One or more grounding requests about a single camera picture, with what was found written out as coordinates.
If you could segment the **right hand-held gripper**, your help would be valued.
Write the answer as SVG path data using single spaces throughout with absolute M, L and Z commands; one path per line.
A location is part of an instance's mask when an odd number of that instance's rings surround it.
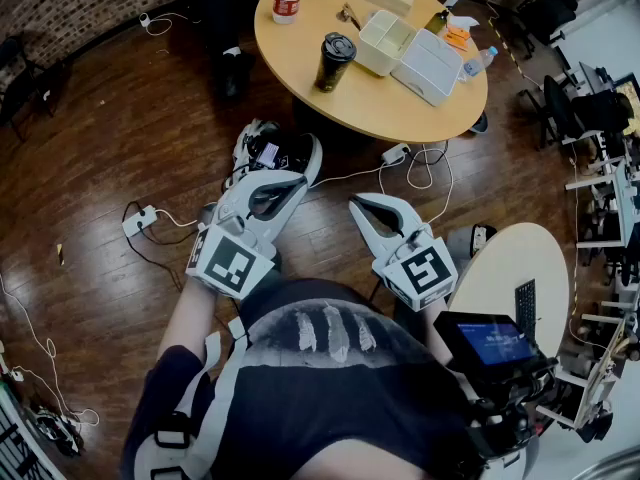
M 433 236 L 431 227 L 423 224 L 407 201 L 382 193 L 358 193 L 350 198 L 349 210 L 377 258 L 374 273 L 406 306 L 421 311 L 452 293 L 458 273 L 446 244 Z M 400 233 L 412 234 L 391 252 Z

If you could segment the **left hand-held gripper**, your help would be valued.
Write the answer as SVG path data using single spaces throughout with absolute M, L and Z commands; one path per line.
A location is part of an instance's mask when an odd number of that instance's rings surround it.
M 200 212 L 185 274 L 233 299 L 243 299 L 274 266 L 274 241 L 308 185 L 288 170 L 252 171 L 227 190 L 222 205 Z

